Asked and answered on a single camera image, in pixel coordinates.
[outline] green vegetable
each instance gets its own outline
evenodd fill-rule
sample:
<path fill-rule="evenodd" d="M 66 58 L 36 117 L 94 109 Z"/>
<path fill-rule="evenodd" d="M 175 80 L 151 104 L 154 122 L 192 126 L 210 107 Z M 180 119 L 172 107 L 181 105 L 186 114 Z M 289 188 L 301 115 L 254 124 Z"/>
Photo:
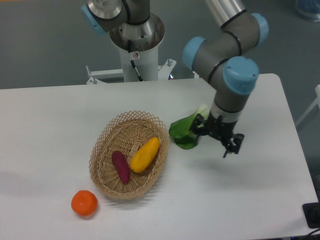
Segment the green vegetable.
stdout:
<path fill-rule="evenodd" d="M 205 104 L 201 104 L 190 116 L 173 122 L 169 128 L 169 135 L 180 148 L 186 150 L 194 148 L 198 144 L 198 138 L 190 131 L 190 127 L 198 114 L 201 114 L 204 119 L 207 119 L 209 113 L 210 108 Z"/>

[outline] purple sweet potato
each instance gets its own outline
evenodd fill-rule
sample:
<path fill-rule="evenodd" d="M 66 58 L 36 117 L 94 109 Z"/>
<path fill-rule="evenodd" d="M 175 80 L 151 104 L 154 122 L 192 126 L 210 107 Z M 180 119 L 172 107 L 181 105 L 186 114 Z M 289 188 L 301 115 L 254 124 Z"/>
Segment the purple sweet potato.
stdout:
<path fill-rule="evenodd" d="M 119 174 L 120 180 L 124 184 L 127 184 L 130 178 L 130 168 L 125 155 L 121 151 L 114 151 L 111 158 L 112 163 Z"/>

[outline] gray floor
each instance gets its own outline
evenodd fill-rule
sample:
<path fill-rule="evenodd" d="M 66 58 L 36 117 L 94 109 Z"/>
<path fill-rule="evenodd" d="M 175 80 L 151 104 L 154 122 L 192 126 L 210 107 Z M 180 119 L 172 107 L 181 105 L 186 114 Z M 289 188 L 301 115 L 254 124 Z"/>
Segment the gray floor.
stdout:
<path fill-rule="evenodd" d="M 83 19 L 80 7 L 84 2 L 0 3 L 0 89 L 80 85 L 88 80 L 86 65 L 92 71 L 121 68 L 107 35 L 94 35 Z M 258 63 L 261 73 L 280 76 L 296 120 L 316 98 L 315 87 L 320 84 L 320 23 L 301 18 L 293 0 L 243 2 L 250 12 L 263 14 L 270 26 L 267 41 L 246 56 Z M 212 39 L 220 34 L 205 1 L 153 0 L 151 10 L 166 28 L 159 63 L 177 60 L 175 77 L 190 77 L 181 57 L 185 44 L 195 36 Z M 319 123 L 317 113 L 298 129 L 312 175 L 320 175 Z"/>

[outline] black cable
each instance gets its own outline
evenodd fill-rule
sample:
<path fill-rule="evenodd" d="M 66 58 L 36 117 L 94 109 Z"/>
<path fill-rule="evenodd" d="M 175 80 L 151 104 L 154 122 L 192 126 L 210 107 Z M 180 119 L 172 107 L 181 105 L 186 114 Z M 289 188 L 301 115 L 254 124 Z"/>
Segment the black cable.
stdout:
<path fill-rule="evenodd" d="M 128 53 L 130 54 L 130 53 L 132 53 L 132 51 L 131 51 L 131 40 L 128 40 Z M 138 80 L 139 80 L 139 82 L 143 82 L 144 81 L 144 79 L 142 78 L 142 76 L 140 75 L 140 73 L 139 73 L 139 71 L 138 71 L 138 68 L 137 68 L 137 66 L 136 66 L 136 64 L 135 64 L 135 61 L 132 59 L 132 60 L 130 60 L 130 62 L 131 62 L 131 66 L 135 69 L 135 71 L 136 71 L 136 74 L 137 74 L 137 77 L 138 77 Z"/>
<path fill-rule="evenodd" d="M 307 240 L 312 234 L 319 232 L 319 231 L 320 231 L 320 228 L 318 228 L 312 232 L 309 232 L 307 235 L 304 236 L 304 238 L 302 240 Z"/>

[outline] orange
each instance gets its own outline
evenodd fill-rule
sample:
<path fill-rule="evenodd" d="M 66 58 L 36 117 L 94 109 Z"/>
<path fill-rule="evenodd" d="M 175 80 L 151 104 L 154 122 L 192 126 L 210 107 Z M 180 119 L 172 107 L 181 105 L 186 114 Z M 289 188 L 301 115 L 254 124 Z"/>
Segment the orange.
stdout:
<path fill-rule="evenodd" d="M 80 216 L 93 214 L 97 209 L 98 200 L 96 196 L 88 190 L 78 191 L 72 198 L 71 208 Z"/>

